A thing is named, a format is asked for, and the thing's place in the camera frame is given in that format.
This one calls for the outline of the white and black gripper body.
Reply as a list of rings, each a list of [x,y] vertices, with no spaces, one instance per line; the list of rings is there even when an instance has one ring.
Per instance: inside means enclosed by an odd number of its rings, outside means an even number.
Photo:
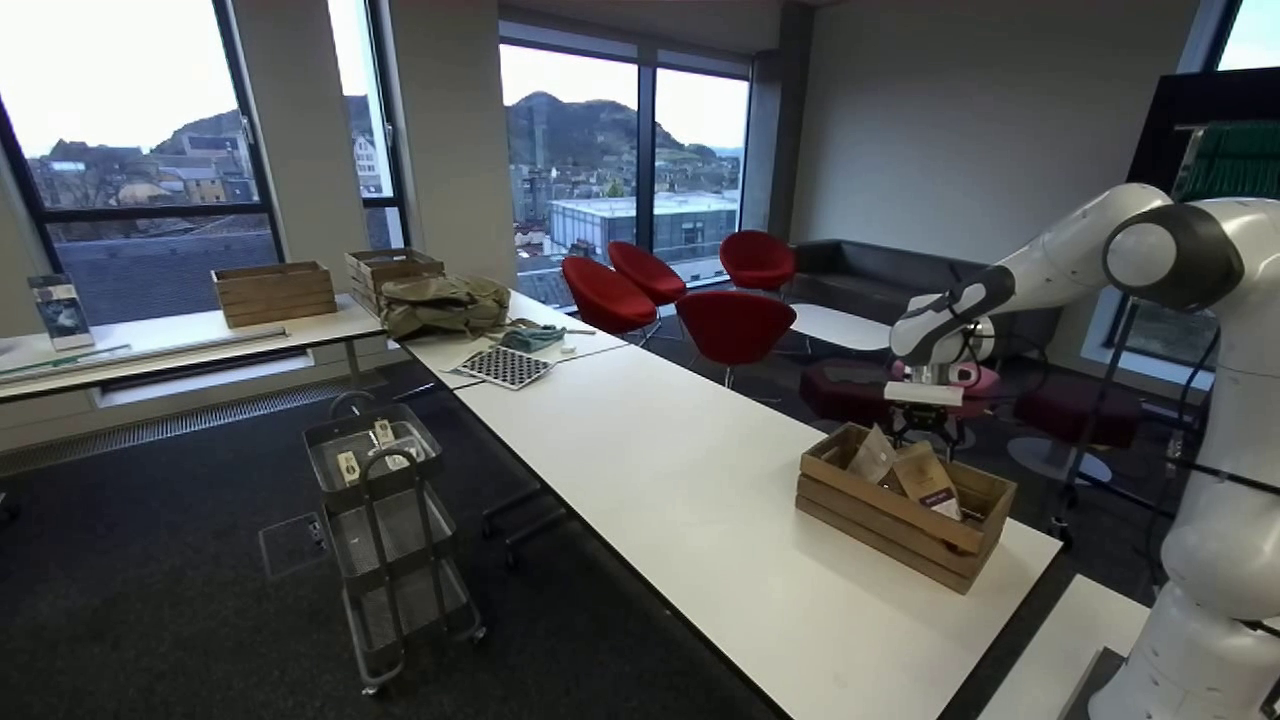
[[[963,388],[998,347],[998,325],[986,308],[986,282],[913,297],[905,317],[889,329],[895,365],[885,378],[885,394],[895,402],[961,409]]]

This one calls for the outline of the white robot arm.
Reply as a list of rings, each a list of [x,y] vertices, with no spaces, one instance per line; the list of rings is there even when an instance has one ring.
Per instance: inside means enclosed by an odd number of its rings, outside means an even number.
[[[1199,448],[1159,545],[1165,587],[1088,720],[1264,720],[1280,678],[1280,203],[1117,182],[976,278],[913,297],[889,331],[908,368],[949,365],[976,321],[1096,288],[1222,331]]]

